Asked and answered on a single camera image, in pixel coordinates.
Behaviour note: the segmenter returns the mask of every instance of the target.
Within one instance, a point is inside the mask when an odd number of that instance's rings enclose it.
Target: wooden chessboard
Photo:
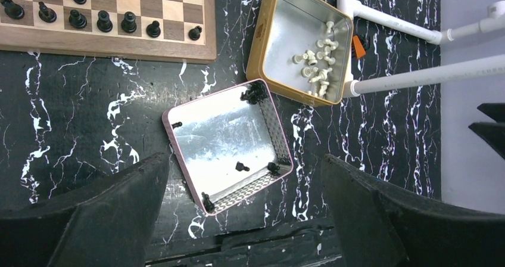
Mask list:
[[[0,6],[0,49],[40,51],[54,54],[123,57],[140,60],[209,63],[216,59],[216,17],[214,0],[87,0],[83,5],[73,0],[13,0],[25,10],[21,20],[9,18]],[[39,17],[39,4],[44,2],[57,14],[54,23]],[[86,16],[88,25],[73,28],[70,10]],[[105,10],[113,22],[111,32],[98,30],[98,11]],[[121,28],[123,14],[136,15],[137,30],[126,33]],[[146,27],[159,21],[161,35],[151,38]],[[193,41],[188,32],[203,28]]]

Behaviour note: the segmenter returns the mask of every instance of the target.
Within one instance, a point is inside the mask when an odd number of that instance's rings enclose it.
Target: cluster of black chess pieces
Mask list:
[[[82,5],[85,4],[87,0],[74,0],[75,3]],[[13,0],[0,0],[0,4],[5,7],[5,13],[10,18],[15,20],[20,20],[24,17],[24,9],[20,5],[13,2]],[[43,2],[39,2],[39,17],[46,23],[53,23],[57,19],[56,12],[48,8]],[[121,22],[121,28],[126,33],[133,33],[137,29],[136,16],[132,12],[126,12],[124,14],[124,19]],[[68,17],[68,22],[71,26],[76,29],[84,29],[88,24],[86,16],[81,14],[78,10],[71,10],[70,16]],[[96,26],[102,32],[108,33],[112,30],[113,24],[110,20],[109,13],[106,11],[98,12],[98,20],[96,21]],[[153,21],[146,28],[147,35],[152,38],[157,38],[161,34],[160,23],[158,21]],[[200,26],[194,27],[188,33],[188,36],[192,40],[197,40],[200,38],[202,28]]]

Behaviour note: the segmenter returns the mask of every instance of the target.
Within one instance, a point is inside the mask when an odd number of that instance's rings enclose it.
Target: black marble table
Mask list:
[[[440,0],[361,1],[428,29],[440,28]],[[171,153],[161,114],[245,81],[260,5],[261,0],[216,0],[219,56],[207,66],[1,51],[0,209],[20,209],[120,172],[152,153]],[[355,26],[372,41],[368,54],[352,62],[356,79],[440,64],[437,46],[366,20],[356,19]],[[216,245],[219,236],[239,231],[327,221],[318,173],[326,153],[440,198],[439,99],[438,85],[315,109],[274,95],[294,156],[293,173],[222,214],[206,216],[192,202],[172,156],[148,258],[197,253]],[[320,249],[314,256],[323,256]]]

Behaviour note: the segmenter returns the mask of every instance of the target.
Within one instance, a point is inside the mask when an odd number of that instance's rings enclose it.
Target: open container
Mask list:
[[[326,34],[327,21],[335,23],[330,35]],[[323,0],[262,0],[246,77],[263,79],[272,92],[304,104],[338,104],[343,96],[352,35],[352,19]],[[295,64],[292,58],[308,49],[321,50],[316,42],[326,38],[337,41],[339,46],[331,52],[336,62],[328,73],[326,95],[320,98],[307,93],[315,90],[301,75],[307,65]],[[319,60],[317,66],[327,69],[328,63]]]
[[[165,111],[162,120],[191,194],[209,215],[236,205],[293,169],[263,80],[179,105]],[[237,170],[238,162],[249,171]]]

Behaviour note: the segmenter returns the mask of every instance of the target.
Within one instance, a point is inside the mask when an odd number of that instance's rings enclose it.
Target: white wall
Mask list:
[[[487,6],[502,0],[441,0],[442,30],[475,23]],[[505,30],[443,45],[442,65],[505,54]],[[505,75],[443,83],[441,88],[442,200],[505,214],[505,160],[468,125],[491,122],[477,110],[482,103],[505,103]]]

